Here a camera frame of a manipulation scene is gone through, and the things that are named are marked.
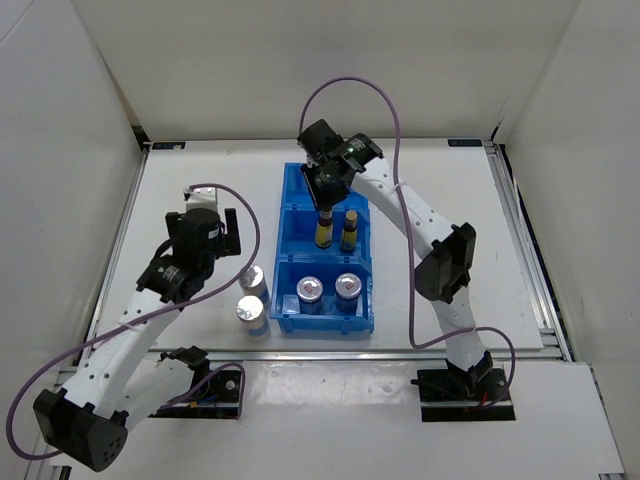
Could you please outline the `yellow label sauce bottle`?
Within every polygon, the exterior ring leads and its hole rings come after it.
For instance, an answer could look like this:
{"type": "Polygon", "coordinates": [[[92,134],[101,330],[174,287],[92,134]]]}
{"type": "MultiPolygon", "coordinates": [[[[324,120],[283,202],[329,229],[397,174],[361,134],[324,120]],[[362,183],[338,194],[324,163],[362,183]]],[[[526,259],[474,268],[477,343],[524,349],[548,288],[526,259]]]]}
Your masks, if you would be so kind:
{"type": "Polygon", "coordinates": [[[349,210],[345,214],[342,224],[340,250],[343,252],[352,252],[357,244],[357,226],[358,213],[355,210],[349,210]]]}
{"type": "Polygon", "coordinates": [[[321,209],[318,211],[314,242],[318,248],[329,248],[333,240],[333,211],[321,209]]]}

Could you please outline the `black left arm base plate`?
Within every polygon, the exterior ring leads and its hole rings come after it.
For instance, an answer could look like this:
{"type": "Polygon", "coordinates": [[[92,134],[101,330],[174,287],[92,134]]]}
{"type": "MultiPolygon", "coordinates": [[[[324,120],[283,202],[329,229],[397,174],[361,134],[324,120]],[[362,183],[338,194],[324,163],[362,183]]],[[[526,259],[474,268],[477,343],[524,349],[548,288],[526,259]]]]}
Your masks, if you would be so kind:
{"type": "Polygon", "coordinates": [[[237,363],[223,364],[215,372],[188,400],[163,407],[151,418],[238,420],[243,408],[246,372],[237,363]]]}

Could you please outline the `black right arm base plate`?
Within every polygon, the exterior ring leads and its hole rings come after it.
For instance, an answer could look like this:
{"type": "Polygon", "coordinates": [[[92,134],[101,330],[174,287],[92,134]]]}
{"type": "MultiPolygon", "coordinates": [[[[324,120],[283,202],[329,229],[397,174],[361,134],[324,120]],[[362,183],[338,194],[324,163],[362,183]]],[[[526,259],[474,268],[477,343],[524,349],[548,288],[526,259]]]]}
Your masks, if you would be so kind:
{"type": "Polygon", "coordinates": [[[418,370],[411,384],[418,388],[423,422],[508,422],[516,415],[502,368],[494,368],[468,396],[447,369],[418,370]]]}

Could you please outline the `yellow label sauce bottle front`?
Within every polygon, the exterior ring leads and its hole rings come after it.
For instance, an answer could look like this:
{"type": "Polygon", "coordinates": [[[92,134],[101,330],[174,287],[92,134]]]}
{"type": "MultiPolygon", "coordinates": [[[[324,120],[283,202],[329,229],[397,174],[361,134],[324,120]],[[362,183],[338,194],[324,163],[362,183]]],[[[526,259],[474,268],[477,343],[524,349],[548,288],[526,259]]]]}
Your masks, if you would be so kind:
{"type": "Polygon", "coordinates": [[[318,248],[329,248],[333,240],[333,211],[321,209],[318,211],[314,242],[318,248]]]}

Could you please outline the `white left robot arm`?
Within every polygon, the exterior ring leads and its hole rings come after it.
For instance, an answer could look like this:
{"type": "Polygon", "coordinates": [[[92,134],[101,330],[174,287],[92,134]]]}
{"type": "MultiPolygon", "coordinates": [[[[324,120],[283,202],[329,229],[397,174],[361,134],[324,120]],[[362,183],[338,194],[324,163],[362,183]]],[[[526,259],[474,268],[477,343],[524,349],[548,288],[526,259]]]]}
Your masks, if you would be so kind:
{"type": "Polygon", "coordinates": [[[165,217],[172,251],[156,253],[136,282],[121,333],[103,341],[57,392],[43,390],[33,409],[47,444],[95,472],[121,453],[130,431],[172,399],[198,400],[210,363],[197,347],[163,353],[154,369],[134,372],[161,333],[212,276],[216,260],[241,252],[237,215],[198,207],[165,217]]]}

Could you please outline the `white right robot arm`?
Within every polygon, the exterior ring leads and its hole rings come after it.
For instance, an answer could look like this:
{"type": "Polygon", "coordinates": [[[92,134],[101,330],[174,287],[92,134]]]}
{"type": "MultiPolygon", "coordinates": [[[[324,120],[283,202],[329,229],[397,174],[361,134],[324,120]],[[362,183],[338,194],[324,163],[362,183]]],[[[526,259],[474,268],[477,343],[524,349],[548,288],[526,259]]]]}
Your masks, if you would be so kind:
{"type": "Polygon", "coordinates": [[[329,210],[355,192],[405,235],[410,295],[428,300],[436,313],[445,338],[450,390],[460,399],[476,397],[493,361],[470,306],[474,227],[440,215],[400,179],[399,160],[386,159],[363,133],[345,139],[318,120],[299,133],[297,143],[307,156],[301,173],[316,210],[329,210]]]}

